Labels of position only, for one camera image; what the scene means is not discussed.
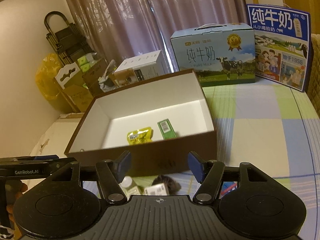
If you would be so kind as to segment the person's hand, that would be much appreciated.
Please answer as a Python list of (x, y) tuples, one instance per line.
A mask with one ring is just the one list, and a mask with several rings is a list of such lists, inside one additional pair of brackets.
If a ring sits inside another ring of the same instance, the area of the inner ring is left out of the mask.
[(28, 186), (21, 180), (7, 180), (5, 183), (5, 194), (7, 201), (7, 212), (10, 216), (13, 215), (15, 201), (28, 190)]

